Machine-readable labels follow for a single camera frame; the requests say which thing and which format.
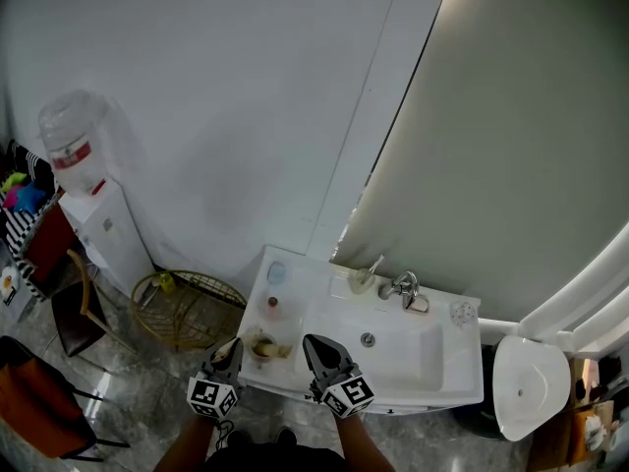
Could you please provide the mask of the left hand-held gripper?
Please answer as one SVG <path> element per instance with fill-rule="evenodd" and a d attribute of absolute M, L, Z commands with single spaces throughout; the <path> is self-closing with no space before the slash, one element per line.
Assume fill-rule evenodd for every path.
<path fill-rule="evenodd" d="M 228 353 L 226 346 L 216 343 L 209 347 L 200 370 L 189 378 L 186 400 L 198 415 L 225 418 L 241 397 L 244 344 L 236 337 Z"/>

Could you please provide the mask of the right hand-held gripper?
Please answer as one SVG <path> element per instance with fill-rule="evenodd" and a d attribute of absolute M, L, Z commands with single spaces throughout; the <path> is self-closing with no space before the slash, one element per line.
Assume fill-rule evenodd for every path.
<path fill-rule="evenodd" d="M 342 344 L 323 335 L 306 334 L 302 345 L 314 375 L 310 390 L 317 403 L 340 419 L 356 415 L 373 403 L 371 383 Z"/>

